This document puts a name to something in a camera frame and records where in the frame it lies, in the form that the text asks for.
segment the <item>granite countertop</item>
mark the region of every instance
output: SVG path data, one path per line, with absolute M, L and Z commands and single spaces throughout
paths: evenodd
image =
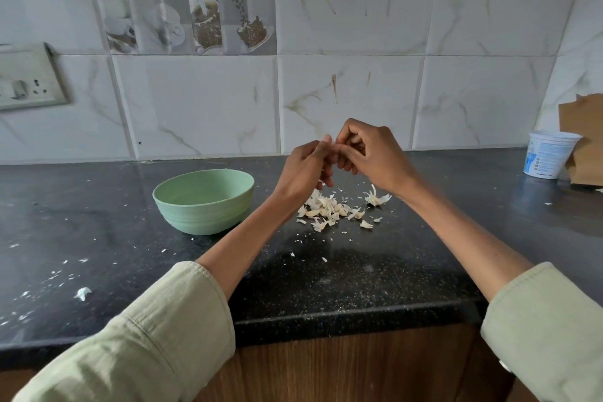
M 524 149 L 408 155 L 472 218 L 532 261 L 552 261 L 603 303 L 603 194 L 524 176 Z M 185 235 L 166 223 L 151 197 L 160 182 L 242 169 L 256 179 L 255 208 L 283 163 L 277 156 L 0 166 L 0 369 L 44 365 L 221 237 Z M 366 178 L 342 171 L 334 178 L 339 200 L 363 203 Z M 417 215 L 396 198 L 368 215 L 383 217 L 370 231 L 348 220 L 322 233 L 287 222 L 230 299 L 237 345 L 481 321 L 485 300 Z M 73 296 L 84 286 L 93 293 L 81 302 Z

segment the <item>kitchen wall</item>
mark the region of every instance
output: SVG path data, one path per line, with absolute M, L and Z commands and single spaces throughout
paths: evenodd
M 522 146 L 572 2 L 0 0 L 0 44 L 47 42 L 71 101 L 0 112 L 0 162 L 288 153 L 348 117 Z
M 559 130 L 557 106 L 603 93 L 603 0 L 575 0 L 537 128 Z

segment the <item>sleeve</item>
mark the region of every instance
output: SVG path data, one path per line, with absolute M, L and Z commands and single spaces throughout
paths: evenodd
M 603 308 L 551 263 L 506 285 L 481 335 L 541 400 L 603 400 Z
M 199 264 L 181 262 L 14 401 L 190 401 L 234 352 L 220 286 Z

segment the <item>brown cardboard piece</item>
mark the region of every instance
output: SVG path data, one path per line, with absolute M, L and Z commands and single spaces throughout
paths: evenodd
M 603 94 L 559 105 L 559 125 L 583 137 L 566 162 L 572 183 L 603 186 Z

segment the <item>ceramic bowl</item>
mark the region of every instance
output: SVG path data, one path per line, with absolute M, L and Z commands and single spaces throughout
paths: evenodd
M 239 170 L 200 170 L 170 178 L 155 188 L 153 199 L 177 230 L 207 236 L 226 230 L 247 215 L 254 179 Z

